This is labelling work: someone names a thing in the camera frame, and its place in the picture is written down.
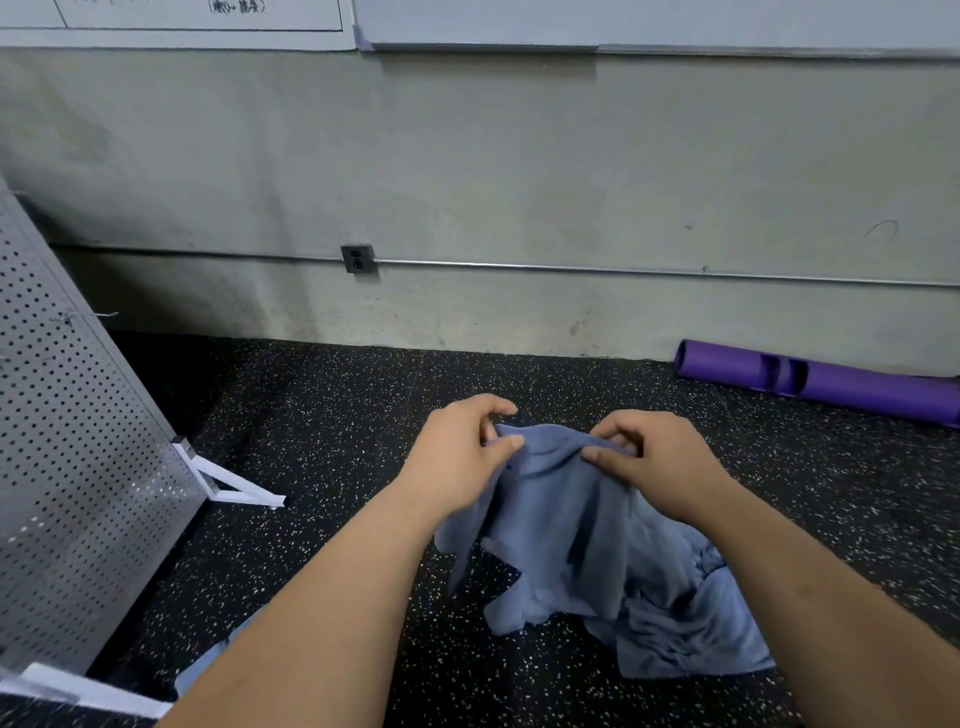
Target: person's right hand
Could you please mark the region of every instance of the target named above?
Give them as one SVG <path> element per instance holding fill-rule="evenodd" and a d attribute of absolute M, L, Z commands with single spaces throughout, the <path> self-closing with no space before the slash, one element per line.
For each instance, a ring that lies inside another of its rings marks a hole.
<path fill-rule="evenodd" d="M 690 420 L 671 412 L 617 410 L 590 434 L 635 454 L 588 447 L 584 459 L 637 488 L 674 521 L 697 522 L 718 493 L 741 487 Z"/>

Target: forearm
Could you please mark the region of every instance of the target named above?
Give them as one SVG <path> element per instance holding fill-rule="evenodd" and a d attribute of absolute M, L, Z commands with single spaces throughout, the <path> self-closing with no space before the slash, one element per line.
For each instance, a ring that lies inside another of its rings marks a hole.
<path fill-rule="evenodd" d="M 736 577 L 811 726 L 946 726 L 960 653 L 739 486 L 698 522 Z"/>
<path fill-rule="evenodd" d="M 396 483 L 385 488 L 201 675 L 162 727 L 380 725 L 407 597 L 436 525 Z"/>

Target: person's left arm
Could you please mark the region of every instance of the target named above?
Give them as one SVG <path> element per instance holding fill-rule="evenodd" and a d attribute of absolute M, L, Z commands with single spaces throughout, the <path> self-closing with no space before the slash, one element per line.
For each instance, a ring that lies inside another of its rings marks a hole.
<path fill-rule="evenodd" d="M 382 724 L 423 549 L 523 445 L 519 435 L 491 442 L 494 412 L 516 407 L 478 395 L 431 413 L 397 479 L 276 595 L 158 728 Z"/>

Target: purple cylinder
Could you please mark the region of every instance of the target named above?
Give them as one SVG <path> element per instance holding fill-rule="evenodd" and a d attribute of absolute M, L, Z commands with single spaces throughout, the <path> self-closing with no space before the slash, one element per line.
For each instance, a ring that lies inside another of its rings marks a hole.
<path fill-rule="evenodd" d="M 684 339 L 679 376 L 960 427 L 960 386 Z"/>

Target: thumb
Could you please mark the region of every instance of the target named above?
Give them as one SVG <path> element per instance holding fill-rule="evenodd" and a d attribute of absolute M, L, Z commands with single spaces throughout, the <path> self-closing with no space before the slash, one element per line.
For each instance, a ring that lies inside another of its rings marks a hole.
<path fill-rule="evenodd" d="M 631 457 L 615 449 L 589 446 L 580 451 L 581 456 L 589 463 L 597 466 L 611 475 L 616 475 L 634 487 L 639 486 L 640 474 L 643 470 L 643 461 L 638 457 Z"/>
<path fill-rule="evenodd" d="M 498 440 L 492 440 L 483 448 L 484 456 L 491 464 L 493 470 L 496 470 L 520 448 L 523 447 L 523 435 L 507 435 Z"/>

